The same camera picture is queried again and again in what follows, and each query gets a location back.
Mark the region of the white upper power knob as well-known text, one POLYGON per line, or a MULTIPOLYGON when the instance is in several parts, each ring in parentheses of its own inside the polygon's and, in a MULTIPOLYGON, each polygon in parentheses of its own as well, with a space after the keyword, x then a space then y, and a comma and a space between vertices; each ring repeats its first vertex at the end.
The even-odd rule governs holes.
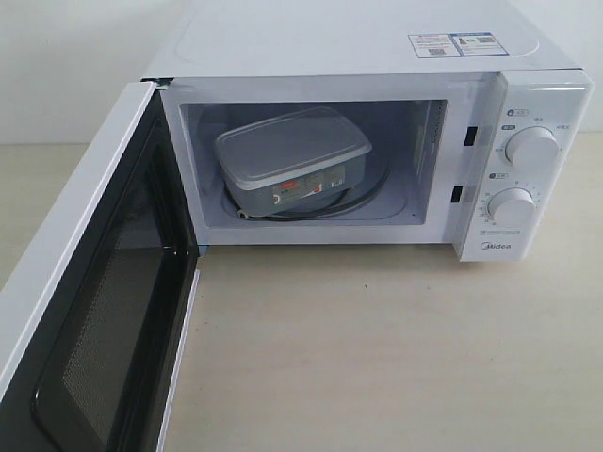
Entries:
POLYGON ((534 126, 513 135, 505 157, 518 170, 537 170, 551 165, 561 151, 557 139, 545 127, 534 126))

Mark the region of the white lower timer knob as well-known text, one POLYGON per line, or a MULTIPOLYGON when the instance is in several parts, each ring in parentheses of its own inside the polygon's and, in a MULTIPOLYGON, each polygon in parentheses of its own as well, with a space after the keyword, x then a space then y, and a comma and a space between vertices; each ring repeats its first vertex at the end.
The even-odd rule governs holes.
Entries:
POLYGON ((497 224, 520 226, 529 221, 536 206, 531 194, 518 187, 508 188, 494 195, 487 205, 489 217, 497 224))

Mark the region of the white microwave door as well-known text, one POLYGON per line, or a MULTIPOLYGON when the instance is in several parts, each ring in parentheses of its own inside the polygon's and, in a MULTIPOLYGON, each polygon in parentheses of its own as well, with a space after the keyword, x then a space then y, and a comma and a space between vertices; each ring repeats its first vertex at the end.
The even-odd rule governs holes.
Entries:
POLYGON ((1 447, 159 451, 198 248, 162 85, 128 85, 1 292, 1 447))

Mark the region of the white plastic lidded container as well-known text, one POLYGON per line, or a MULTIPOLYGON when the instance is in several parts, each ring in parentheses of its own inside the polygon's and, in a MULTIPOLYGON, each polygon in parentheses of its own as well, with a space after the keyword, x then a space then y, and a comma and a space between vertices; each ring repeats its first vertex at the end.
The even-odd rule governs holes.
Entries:
POLYGON ((224 182, 249 218, 356 186, 371 151, 358 126, 323 105, 247 124, 215 140, 224 182))

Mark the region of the glass microwave turntable plate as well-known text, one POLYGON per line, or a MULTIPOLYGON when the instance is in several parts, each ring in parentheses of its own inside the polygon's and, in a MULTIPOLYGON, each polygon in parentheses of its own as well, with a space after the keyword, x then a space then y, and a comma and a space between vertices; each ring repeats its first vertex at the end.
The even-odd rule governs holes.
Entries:
POLYGON ((404 183, 397 181, 398 167, 396 158, 374 149, 256 190, 223 184, 220 207, 248 223, 386 220, 408 204, 404 183))

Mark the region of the white Midea microwave oven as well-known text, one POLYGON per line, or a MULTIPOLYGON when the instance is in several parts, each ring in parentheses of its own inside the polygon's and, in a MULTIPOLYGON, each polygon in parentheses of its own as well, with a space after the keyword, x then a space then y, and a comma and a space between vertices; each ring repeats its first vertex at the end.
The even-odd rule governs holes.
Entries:
POLYGON ((193 1, 145 70, 162 85, 200 249, 218 245, 450 244, 466 262, 528 253, 593 83, 506 1, 193 1), (252 222, 220 207, 214 143, 238 127, 328 106, 399 162, 406 209, 364 222, 252 222), (505 157, 545 127, 561 151, 524 171, 505 157), (487 205, 527 190, 532 218, 487 205))

